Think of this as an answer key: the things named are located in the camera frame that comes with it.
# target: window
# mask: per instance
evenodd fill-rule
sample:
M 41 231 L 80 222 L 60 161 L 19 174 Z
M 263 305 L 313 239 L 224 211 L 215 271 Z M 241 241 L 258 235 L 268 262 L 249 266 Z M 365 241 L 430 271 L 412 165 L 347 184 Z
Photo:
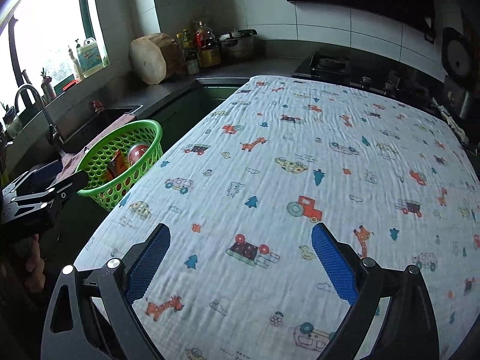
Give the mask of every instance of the window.
M 76 54 L 76 39 L 83 45 L 84 39 L 95 33 L 100 53 L 106 55 L 95 0 L 88 0 L 88 8 L 87 0 L 21 0 L 14 17 L 18 20 L 14 34 L 20 71 L 26 70 L 41 95 L 42 68 L 52 77 L 53 86 L 72 74 L 68 49 L 71 47 Z M 0 57 L 0 101 L 13 106 L 18 87 L 11 66 L 8 27 L 0 34 Z M 21 99 L 19 109 L 25 109 Z M 4 115 L 0 108 L 0 117 Z

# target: wooden chopping block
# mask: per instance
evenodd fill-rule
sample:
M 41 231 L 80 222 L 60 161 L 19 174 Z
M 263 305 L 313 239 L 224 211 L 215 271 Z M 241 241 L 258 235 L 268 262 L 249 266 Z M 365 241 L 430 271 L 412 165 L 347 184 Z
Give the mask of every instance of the wooden chopping block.
M 160 83 L 182 66 L 181 54 L 174 39 L 164 33 L 132 40 L 130 61 L 138 76 L 148 85 Z

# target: red can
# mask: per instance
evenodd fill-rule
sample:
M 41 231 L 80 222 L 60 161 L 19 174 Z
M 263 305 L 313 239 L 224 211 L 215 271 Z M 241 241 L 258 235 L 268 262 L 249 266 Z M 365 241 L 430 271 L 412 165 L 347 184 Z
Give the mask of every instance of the red can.
M 145 154 L 145 152 L 150 147 L 148 142 L 137 142 L 135 143 L 130 150 L 128 150 L 127 161 L 130 166 L 135 164 L 141 156 Z

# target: basket rim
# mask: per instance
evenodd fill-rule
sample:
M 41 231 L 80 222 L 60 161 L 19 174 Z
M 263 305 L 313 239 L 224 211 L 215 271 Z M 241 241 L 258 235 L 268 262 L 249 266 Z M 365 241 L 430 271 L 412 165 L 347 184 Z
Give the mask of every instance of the basket rim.
M 119 182 L 123 181 L 124 179 L 126 180 L 128 176 L 131 176 L 131 174 L 134 173 L 137 169 L 140 169 L 140 167 L 148 160 L 148 158 L 153 153 L 157 145 L 160 143 L 160 140 L 163 134 L 162 126 L 160 126 L 160 123 L 158 123 L 156 120 L 151 120 L 151 119 L 135 120 L 133 122 L 127 123 L 123 126 L 116 128 L 109 134 L 105 135 L 105 137 L 99 140 L 95 145 L 93 145 L 93 147 L 90 148 L 90 150 L 87 153 L 85 153 L 83 158 L 78 163 L 75 169 L 75 173 L 81 170 L 79 168 L 81 165 L 83 165 L 83 161 L 85 161 L 86 156 L 90 153 L 91 150 L 93 150 L 96 146 L 100 146 L 100 145 L 103 146 L 105 142 L 111 141 L 111 137 L 114 134 L 116 136 L 116 134 L 118 133 L 118 130 L 123 130 L 124 128 L 126 128 L 126 126 L 130 128 L 134 128 L 135 125 L 139 125 L 139 126 L 150 125 L 150 127 L 154 128 L 157 132 L 155 135 L 155 139 L 153 140 L 152 144 L 147 149 L 145 154 L 142 157 L 140 157 L 140 159 L 136 163 L 134 163 L 133 166 L 129 167 L 125 172 L 123 172 L 121 175 L 117 176 L 113 180 L 109 181 L 108 183 L 103 184 L 99 187 L 92 188 L 91 190 L 85 190 L 85 189 L 79 190 L 77 193 L 80 196 L 91 197 L 93 195 L 98 195 L 99 193 L 102 193 L 104 191 L 108 191 L 110 188 L 117 186 Z

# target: white patterned cloth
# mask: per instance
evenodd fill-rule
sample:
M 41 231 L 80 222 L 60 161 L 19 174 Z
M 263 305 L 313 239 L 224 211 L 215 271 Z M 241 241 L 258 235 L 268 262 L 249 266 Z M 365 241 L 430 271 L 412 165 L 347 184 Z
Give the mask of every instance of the white patterned cloth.
M 443 121 L 352 88 L 255 76 L 143 176 L 75 266 L 122 257 L 165 223 L 170 248 L 133 308 L 167 360 L 313 360 L 349 309 L 311 246 L 322 221 L 384 268 L 421 267 L 448 358 L 479 313 L 479 188 Z

